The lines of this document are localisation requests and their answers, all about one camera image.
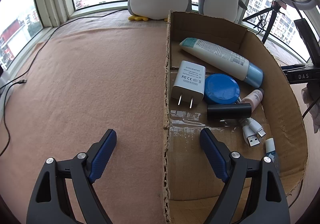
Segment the pink small bottle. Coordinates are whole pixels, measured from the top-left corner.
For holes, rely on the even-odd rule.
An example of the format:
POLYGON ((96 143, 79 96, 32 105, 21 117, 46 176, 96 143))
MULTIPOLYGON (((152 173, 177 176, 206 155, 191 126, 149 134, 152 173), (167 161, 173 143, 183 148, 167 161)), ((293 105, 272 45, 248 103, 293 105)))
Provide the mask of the pink small bottle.
POLYGON ((262 88, 255 89, 249 95, 241 100, 241 104, 250 104, 252 112, 262 102, 264 96, 264 90, 262 88))

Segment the clear blue sanitizer bottle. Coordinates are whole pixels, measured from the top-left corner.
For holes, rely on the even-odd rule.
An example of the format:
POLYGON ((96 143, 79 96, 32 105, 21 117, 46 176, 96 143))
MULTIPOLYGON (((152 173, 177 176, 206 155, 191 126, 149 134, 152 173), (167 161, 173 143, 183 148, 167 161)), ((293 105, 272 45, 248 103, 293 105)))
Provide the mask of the clear blue sanitizer bottle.
POLYGON ((278 155, 273 138, 268 138, 265 140, 265 152, 266 156, 268 156, 272 160, 272 162, 278 162, 278 155))

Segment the white lotion tube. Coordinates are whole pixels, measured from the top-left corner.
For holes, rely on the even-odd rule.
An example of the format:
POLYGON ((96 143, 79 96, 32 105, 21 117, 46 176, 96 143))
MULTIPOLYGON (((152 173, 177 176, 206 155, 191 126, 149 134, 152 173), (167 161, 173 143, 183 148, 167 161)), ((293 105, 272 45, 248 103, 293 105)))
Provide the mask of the white lotion tube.
POLYGON ((213 67, 259 88, 263 83, 263 71, 243 56, 215 43, 188 37, 180 47, 213 67))

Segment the blue round case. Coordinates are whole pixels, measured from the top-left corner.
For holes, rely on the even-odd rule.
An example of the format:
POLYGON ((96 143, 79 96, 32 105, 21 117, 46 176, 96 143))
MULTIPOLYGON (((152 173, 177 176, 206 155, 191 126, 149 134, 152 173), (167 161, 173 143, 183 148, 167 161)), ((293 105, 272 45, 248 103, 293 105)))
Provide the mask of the blue round case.
POLYGON ((209 105, 233 104, 240 97, 237 82, 225 74, 212 74, 205 79, 204 100, 209 105))

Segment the black cylinder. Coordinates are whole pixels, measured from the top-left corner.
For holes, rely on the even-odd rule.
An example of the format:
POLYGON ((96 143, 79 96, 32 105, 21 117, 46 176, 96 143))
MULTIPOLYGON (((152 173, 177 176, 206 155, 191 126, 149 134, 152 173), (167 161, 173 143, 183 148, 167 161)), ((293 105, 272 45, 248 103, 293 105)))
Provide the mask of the black cylinder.
POLYGON ((207 119, 244 119, 249 118, 252 114, 252 107, 248 103, 244 104, 227 104, 227 105, 208 105, 207 119))

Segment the white power adapter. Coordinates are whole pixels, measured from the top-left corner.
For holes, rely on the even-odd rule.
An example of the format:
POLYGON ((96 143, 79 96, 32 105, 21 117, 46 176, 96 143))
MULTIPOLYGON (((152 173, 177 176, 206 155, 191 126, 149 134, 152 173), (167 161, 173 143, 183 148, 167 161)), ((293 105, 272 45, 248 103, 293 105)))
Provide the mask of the white power adapter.
POLYGON ((189 104, 189 108, 199 104, 204 97, 206 68, 189 61, 182 61, 178 69, 171 97, 189 104))

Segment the brown cardboard box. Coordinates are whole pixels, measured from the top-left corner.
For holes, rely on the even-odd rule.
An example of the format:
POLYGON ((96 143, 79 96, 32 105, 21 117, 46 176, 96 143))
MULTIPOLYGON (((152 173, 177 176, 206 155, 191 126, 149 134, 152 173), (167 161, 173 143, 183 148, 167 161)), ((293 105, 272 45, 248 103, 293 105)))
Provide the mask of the brown cardboard box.
POLYGON ((167 223, 289 223, 308 141, 260 39, 225 19, 171 11, 166 91, 167 223))

